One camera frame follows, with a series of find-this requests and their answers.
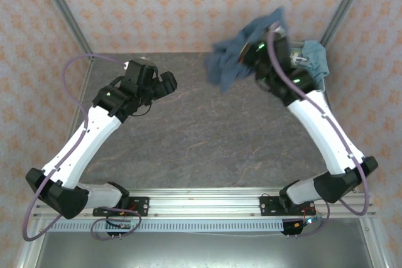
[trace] black mounting plate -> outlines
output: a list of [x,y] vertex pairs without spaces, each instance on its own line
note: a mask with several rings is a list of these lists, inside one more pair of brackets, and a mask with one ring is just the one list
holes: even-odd
[[281,206],[279,196],[261,196],[259,197],[259,209],[261,216],[314,216],[314,202],[309,201],[294,206],[288,212]]
[[[149,197],[129,197],[129,208],[138,212],[141,217],[148,216]],[[119,212],[112,212],[104,208],[94,208],[92,212],[94,217],[123,217]],[[132,213],[127,213],[126,217],[135,217]]]

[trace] gray cloth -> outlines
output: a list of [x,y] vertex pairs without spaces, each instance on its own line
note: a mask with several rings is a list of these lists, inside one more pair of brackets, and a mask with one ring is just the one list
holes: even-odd
[[240,52],[247,42],[258,41],[266,27],[277,21],[287,32],[288,27],[283,17],[283,8],[280,7],[270,15],[253,20],[233,39],[215,43],[212,46],[213,52],[205,59],[207,81],[220,86],[221,92],[227,92],[236,79],[251,75],[253,71],[250,68],[238,63]]
[[301,53],[303,58],[306,58],[307,61],[300,63],[300,66],[305,68],[313,77],[318,88],[325,91],[324,78],[329,75],[327,51],[325,47],[317,40],[306,40]]

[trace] patterned wallpaper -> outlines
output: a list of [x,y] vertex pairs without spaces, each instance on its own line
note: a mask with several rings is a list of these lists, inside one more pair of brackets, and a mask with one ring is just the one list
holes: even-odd
[[209,51],[284,5],[294,39],[319,40],[340,0],[67,0],[96,52]]
[[[60,70],[81,51],[52,0],[0,0],[0,18],[0,267],[15,267],[33,196],[24,177],[65,143],[74,106]],[[68,73],[75,93],[86,69],[83,60]]]
[[402,0],[355,0],[328,50],[329,99],[379,169],[369,178],[388,247],[402,262]]

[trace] metal frame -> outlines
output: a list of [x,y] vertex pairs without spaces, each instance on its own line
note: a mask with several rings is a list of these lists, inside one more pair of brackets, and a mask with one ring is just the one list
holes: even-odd
[[[127,228],[123,231],[133,229],[138,223],[138,219],[121,220],[121,225]],[[88,232],[95,223],[94,232],[122,232],[120,228],[110,226],[106,223],[96,223],[96,219],[73,219],[59,220],[49,229],[49,232]],[[283,231],[282,219],[225,219],[225,220],[161,220],[161,219],[144,219],[140,226],[135,230],[138,232],[279,232]]]
[[84,53],[92,53],[84,34],[65,0],[53,0]]
[[[142,189],[130,191],[131,196],[149,197],[148,217],[144,219],[257,219],[261,218],[259,197],[266,193],[278,196],[281,188],[195,188],[195,189]],[[344,200],[356,209],[362,208],[364,194],[349,193]],[[327,207],[321,201],[315,202],[316,209],[326,213]],[[330,205],[332,218],[355,218],[340,202]],[[376,216],[372,206],[367,214]],[[51,219],[56,212],[40,203],[36,206],[33,219]],[[93,219],[92,209],[85,209],[75,218]],[[289,216],[264,217],[286,219]]]
[[[143,218],[145,222],[149,223],[163,221],[191,223],[192,220],[194,222],[215,220],[229,223],[230,221],[253,223],[289,218],[287,216],[262,217],[260,214],[259,197],[263,193],[278,196],[279,190],[280,188],[140,189],[130,191],[130,195],[150,197],[148,217]],[[364,194],[354,191],[344,196],[344,200],[354,208],[360,209],[364,204]],[[327,209],[323,201],[316,201],[315,206],[319,212],[323,213],[323,216],[326,215]],[[394,267],[386,250],[383,230],[373,205],[370,205],[370,210],[365,217],[353,215],[339,202],[330,204],[330,211],[330,218],[360,219],[373,266],[375,268]],[[38,233],[56,215],[57,213],[49,206],[38,202],[31,218],[33,222],[31,235]],[[76,221],[87,223],[96,219],[92,216],[92,210],[86,209],[75,219],[62,220],[62,223],[73,224]],[[126,219],[135,222],[134,217]],[[72,231],[82,232],[82,230],[73,228]],[[32,243],[25,243],[18,263],[19,268],[35,267],[42,243],[43,237]]]
[[353,0],[341,0],[334,17],[332,18],[331,22],[329,23],[327,29],[325,30],[324,35],[320,43],[324,47],[328,47],[330,40],[335,36],[336,31],[338,30],[339,26],[341,25],[342,21],[344,20],[350,6],[352,5]]

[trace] metal floor panel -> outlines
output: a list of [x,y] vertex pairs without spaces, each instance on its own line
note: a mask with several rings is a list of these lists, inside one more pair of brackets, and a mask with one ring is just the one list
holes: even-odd
[[96,241],[89,233],[46,234],[36,268],[71,267],[370,268],[372,264],[359,219],[332,219],[321,232],[297,240],[261,232],[139,232],[108,242]]

